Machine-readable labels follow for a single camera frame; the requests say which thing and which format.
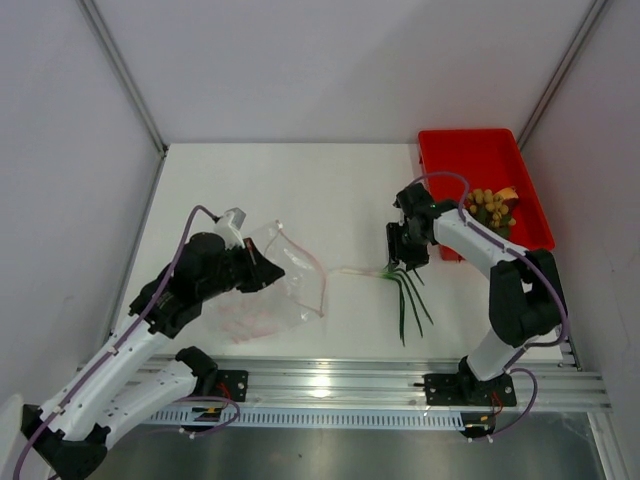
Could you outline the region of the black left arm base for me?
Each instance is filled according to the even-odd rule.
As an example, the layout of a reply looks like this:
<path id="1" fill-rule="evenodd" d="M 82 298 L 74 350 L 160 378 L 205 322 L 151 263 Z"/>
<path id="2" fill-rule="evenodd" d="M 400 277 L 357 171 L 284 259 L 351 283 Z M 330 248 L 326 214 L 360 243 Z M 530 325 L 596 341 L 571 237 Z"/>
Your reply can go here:
<path id="1" fill-rule="evenodd" d="M 248 393 L 249 372 L 246 370 L 216 370 L 207 373 L 199 382 L 197 392 L 201 396 L 223 397 L 244 402 Z"/>

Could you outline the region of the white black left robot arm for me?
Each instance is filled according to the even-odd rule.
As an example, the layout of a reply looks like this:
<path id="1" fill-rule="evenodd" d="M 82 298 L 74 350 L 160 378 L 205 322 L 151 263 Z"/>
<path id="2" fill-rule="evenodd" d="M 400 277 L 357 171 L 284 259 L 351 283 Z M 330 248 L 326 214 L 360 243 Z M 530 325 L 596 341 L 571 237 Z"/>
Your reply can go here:
<path id="1" fill-rule="evenodd" d="M 139 423 L 176 401 L 235 405 L 219 388 L 218 365 L 197 347 L 181 349 L 152 380 L 130 377 L 202 313 L 213 298 L 259 292 L 284 277 L 250 238 L 228 246 L 214 233 L 183 238 L 172 261 L 140 291 L 129 317 L 77 376 L 40 406 L 22 410 L 27 440 L 19 459 L 39 454 L 57 479 L 85 479 Z"/>

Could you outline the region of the brown longan fruit bunch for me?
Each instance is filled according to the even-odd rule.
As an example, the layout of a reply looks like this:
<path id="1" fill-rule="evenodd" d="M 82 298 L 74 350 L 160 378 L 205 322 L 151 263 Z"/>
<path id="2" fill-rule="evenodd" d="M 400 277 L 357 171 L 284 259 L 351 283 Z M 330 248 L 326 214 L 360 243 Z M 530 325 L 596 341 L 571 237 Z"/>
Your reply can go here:
<path id="1" fill-rule="evenodd" d="M 507 237 L 516 225 L 515 209 L 504 205 L 490 189 L 475 189 L 466 196 L 464 207 L 471 216 L 490 230 Z"/>

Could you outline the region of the green spring onion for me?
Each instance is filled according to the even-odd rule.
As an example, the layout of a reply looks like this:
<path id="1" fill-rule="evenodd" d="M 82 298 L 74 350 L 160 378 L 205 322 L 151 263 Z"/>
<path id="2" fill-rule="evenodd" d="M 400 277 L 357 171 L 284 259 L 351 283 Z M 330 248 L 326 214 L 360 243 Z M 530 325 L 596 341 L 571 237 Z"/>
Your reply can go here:
<path id="1" fill-rule="evenodd" d="M 398 291 L 398 336 L 403 347 L 406 346 L 407 307 L 410 307 L 421 338 L 424 337 L 422 318 L 425 318 L 431 325 L 435 324 L 411 274 L 403 267 L 391 264 L 379 270 L 341 267 L 332 269 L 330 274 L 362 276 L 393 283 Z"/>

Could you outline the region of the clear pink-dotted zip bag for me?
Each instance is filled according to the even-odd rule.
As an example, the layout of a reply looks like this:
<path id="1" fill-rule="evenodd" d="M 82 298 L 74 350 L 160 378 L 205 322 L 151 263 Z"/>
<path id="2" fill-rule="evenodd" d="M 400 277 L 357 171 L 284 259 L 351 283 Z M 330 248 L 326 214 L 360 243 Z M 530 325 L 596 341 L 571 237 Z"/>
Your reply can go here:
<path id="1" fill-rule="evenodd" d="M 285 275 L 257 293 L 233 290 L 203 307 L 205 327 L 225 344 L 280 334 L 326 313 L 327 274 L 316 257 L 296 243 L 278 220 L 254 230 L 250 237 Z"/>

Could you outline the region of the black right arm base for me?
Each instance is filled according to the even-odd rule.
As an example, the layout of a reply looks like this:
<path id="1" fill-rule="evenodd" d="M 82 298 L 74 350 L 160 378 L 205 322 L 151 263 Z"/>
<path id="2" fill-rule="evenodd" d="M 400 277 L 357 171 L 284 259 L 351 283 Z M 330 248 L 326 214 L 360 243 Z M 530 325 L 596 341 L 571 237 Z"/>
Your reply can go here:
<path id="1" fill-rule="evenodd" d="M 511 377 L 502 374 L 479 381 L 467 374 L 425 374 L 415 387 L 423 389 L 430 406 L 515 407 L 517 397 Z"/>

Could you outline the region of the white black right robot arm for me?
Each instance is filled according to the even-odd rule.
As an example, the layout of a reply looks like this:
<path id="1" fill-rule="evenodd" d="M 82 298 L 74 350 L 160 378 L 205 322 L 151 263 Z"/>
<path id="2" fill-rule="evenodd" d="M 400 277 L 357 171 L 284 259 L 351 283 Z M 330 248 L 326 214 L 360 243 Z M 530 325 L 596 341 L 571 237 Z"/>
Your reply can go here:
<path id="1" fill-rule="evenodd" d="M 463 357 L 453 376 L 463 403 L 499 392 L 508 370 L 531 348 L 550 348 L 568 336 L 568 311 L 553 254 L 528 250 L 479 222 L 461 201 L 433 199 L 413 182 L 394 201 L 401 222 L 386 227 L 392 266 L 411 270 L 429 262 L 428 246 L 447 247 L 489 281 L 490 329 Z"/>

